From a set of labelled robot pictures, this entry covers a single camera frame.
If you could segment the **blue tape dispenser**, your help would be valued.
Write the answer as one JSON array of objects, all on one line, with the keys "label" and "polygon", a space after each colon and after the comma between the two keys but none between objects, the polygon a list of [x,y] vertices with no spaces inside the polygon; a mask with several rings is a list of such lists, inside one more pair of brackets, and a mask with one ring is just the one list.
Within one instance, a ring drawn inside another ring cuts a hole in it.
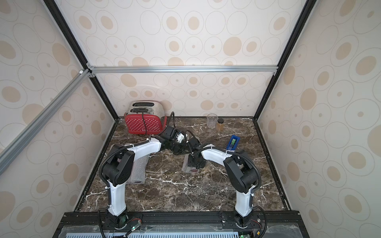
[{"label": "blue tape dispenser", "polygon": [[226,146],[226,150],[235,151],[238,147],[239,141],[240,141],[240,137],[236,135],[232,135]]}]

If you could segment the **single bubble wrap sheet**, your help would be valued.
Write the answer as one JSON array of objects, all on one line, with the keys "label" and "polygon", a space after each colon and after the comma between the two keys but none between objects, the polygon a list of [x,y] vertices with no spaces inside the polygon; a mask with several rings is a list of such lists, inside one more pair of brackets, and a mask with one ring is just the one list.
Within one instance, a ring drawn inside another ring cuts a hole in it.
[{"label": "single bubble wrap sheet", "polygon": [[122,145],[121,144],[118,144],[118,143],[115,143],[111,146],[110,148],[110,153],[112,153],[113,151],[116,151],[118,149],[122,148]]}]

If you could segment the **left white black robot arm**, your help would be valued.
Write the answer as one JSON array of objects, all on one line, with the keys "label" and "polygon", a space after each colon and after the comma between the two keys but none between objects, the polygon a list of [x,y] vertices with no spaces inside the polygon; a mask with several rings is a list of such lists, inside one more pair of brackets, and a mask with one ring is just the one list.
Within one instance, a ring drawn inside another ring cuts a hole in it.
[{"label": "left white black robot arm", "polygon": [[114,144],[111,147],[99,169],[99,177],[108,192],[106,221],[110,225],[122,229],[128,223],[125,187],[133,172],[134,162],[165,149],[182,153],[187,149],[187,141],[186,132],[178,130],[175,125],[166,125],[159,134],[151,135],[144,141],[127,145]]}]

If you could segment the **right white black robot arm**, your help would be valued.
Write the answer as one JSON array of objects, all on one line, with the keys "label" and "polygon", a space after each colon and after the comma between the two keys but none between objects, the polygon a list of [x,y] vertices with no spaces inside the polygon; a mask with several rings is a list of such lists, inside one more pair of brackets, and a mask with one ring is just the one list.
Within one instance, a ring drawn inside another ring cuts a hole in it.
[{"label": "right white black robot arm", "polygon": [[239,227],[248,226],[253,215],[254,193],[262,186],[259,170],[244,150],[231,151],[213,144],[200,143],[194,136],[186,140],[191,167],[200,168],[205,160],[224,166],[236,190],[235,220]]}]

